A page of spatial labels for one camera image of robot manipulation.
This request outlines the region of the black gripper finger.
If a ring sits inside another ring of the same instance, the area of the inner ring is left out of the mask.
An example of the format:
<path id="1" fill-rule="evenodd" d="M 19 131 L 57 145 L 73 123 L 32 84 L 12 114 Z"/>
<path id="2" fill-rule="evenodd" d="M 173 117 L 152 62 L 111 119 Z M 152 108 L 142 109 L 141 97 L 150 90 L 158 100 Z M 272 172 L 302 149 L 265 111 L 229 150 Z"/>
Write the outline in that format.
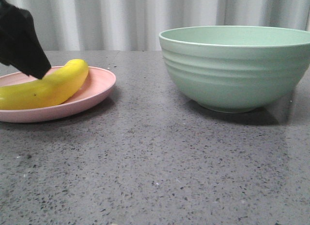
<path id="1" fill-rule="evenodd" d="M 50 70 L 31 13 L 0 0 L 0 62 L 42 79 Z"/>

